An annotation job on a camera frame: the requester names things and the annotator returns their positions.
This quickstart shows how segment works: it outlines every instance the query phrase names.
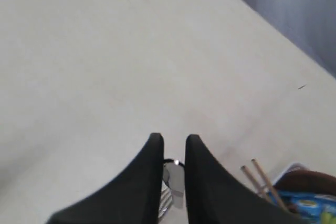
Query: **white floor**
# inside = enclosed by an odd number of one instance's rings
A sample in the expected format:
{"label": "white floor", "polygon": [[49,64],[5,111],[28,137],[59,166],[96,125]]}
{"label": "white floor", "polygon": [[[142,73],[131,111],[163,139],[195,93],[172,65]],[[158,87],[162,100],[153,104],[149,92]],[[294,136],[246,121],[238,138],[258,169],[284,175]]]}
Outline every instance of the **white floor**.
{"label": "white floor", "polygon": [[254,157],[336,175],[336,82],[240,0],[0,3],[0,223],[44,223],[151,132],[181,160],[200,134],[243,183]]}

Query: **wooden stick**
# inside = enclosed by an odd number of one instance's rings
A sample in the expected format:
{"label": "wooden stick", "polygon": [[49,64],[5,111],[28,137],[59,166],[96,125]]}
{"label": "wooden stick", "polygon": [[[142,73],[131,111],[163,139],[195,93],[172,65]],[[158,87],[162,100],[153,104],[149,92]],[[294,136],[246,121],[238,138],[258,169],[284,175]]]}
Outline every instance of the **wooden stick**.
{"label": "wooden stick", "polygon": [[265,191],[263,190],[263,188],[261,187],[261,185],[259,184],[259,182],[252,175],[252,173],[249,170],[249,168],[247,168],[245,165],[243,165],[240,169],[243,171],[243,173],[246,175],[246,177],[251,181],[251,183],[256,188],[256,190],[258,191],[258,193],[260,193],[265,200],[267,200],[268,202],[272,203],[272,200],[265,193]]}
{"label": "wooden stick", "polygon": [[255,159],[252,159],[251,162],[254,164],[255,168],[257,169],[259,175],[262,177],[262,179],[264,180],[265,184],[267,185],[268,189],[270,190],[270,192],[273,194],[275,200],[278,202],[278,205],[285,211],[288,211],[287,207],[285,206],[284,202],[282,201],[282,199],[280,198],[278,192],[274,189],[271,181],[269,180],[269,178],[266,176],[266,174],[264,173],[264,171],[261,169],[261,167],[259,166],[258,162]]}

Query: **gray wall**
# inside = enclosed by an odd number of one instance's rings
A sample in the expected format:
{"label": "gray wall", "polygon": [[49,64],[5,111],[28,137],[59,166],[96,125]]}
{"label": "gray wall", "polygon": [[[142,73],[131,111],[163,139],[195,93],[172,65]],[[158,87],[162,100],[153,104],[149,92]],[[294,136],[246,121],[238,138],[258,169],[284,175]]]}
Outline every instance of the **gray wall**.
{"label": "gray wall", "polygon": [[336,76],[336,0],[244,0]]}

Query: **chopstick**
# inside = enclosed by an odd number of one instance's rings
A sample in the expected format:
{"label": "chopstick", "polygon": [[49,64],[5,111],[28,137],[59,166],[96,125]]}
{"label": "chopstick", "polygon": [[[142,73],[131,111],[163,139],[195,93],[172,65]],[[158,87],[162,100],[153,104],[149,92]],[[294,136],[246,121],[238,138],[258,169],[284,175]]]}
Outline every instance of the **chopstick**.
{"label": "chopstick", "polygon": [[270,192],[273,194],[275,200],[277,201],[278,205],[285,211],[288,211],[287,207],[285,206],[284,202],[282,201],[282,199],[280,198],[278,192],[274,189],[271,181],[269,180],[269,178],[266,176],[266,174],[264,173],[263,169],[261,169],[260,165],[258,164],[258,162],[256,161],[256,159],[252,159],[251,162],[253,163],[253,165],[255,166],[257,172],[259,173],[259,175],[262,177],[262,179],[264,180],[265,184],[267,185],[268,189],[270,190]]}
{"label": "chopstick", "polygon": [[252,173],[249,170],[249,168],[247,168],[245,165],[243,165],[240,169],[243,171],[243,173],[246,175],[246,177],[251,181],[251,183],[256,188],[256,190],[258,191],[258,193],[260,193],[265,200],[267,200],[268,202],[272,203],[272,200],[265,193],[264,189],[261,187],[261,185],[259,184],[259,182],[252,175]]}

